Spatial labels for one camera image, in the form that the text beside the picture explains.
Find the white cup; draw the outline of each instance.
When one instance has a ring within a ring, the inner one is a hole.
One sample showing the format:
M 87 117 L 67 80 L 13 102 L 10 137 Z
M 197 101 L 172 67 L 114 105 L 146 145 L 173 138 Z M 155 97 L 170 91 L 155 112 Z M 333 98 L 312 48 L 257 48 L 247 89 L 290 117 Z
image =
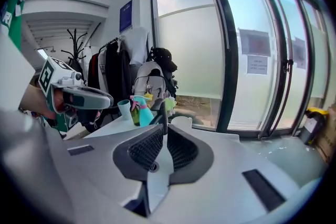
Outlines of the white cup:
M 185 116 L 178 116 L 173 118 L 171 123 L 174 124 L 176 127 L 192 128 L 193 119 L 187 118 Z
M 122 101 L 118 102 L 117 105 L 118 105 L 119 110 L 121 112 L 122 119 L 123 120 L 131 120 L 132 115 L 131 115 L 131 112 L 130 112 L 130 109 L 131 109 L 130 100 L 122 100 Z

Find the teal bottle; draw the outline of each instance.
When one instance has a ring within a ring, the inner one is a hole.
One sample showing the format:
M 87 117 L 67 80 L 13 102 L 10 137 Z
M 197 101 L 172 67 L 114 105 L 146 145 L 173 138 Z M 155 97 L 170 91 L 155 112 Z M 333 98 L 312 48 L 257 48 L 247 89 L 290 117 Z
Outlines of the teal bottle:
M 148 126 L 152 119 L 154 119 L 154 116 L 151 112 L 151 110 L 148 108 L 146 104 L 146 97 L 140 96 L 140 95 L 134 95 L 131 96 L 131 99 L 133 102 L 136 102 L 139 107 L 140 107 L 140 112 L 139 112 L 139 122 L 140 122 L 140 127 Z

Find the cardboard box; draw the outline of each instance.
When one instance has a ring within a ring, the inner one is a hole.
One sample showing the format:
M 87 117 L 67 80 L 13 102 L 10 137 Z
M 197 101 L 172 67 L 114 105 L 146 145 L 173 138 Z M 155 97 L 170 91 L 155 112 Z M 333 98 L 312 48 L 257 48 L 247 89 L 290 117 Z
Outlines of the cardboard box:
M 326 163 L 330 163 L 336 146 L 336 104 L 328 112 L 327 125 L 316 139 L 316 148 Z

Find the blue sign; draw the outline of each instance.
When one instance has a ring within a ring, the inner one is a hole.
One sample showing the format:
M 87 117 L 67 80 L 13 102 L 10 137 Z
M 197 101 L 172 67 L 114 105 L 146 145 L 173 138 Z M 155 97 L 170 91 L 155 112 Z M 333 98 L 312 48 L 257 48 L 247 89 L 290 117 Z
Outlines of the blue sign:
M 119 32 L 123 32 L 132 26 L 132 1 L 129 1 L 120 9 Z

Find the white backpack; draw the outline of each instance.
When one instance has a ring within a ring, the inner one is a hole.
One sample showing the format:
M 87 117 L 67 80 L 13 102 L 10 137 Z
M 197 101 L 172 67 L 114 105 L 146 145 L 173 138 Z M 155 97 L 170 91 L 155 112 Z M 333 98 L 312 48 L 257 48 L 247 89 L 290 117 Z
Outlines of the white backpack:
M 144 96 L 147 92 L 153 95 L 152 105 L 157 98 L 166 97 L 166 82 L 161 67 L 154 61 L 145 62 L 138 70 L 133 86 L 134 95 Z

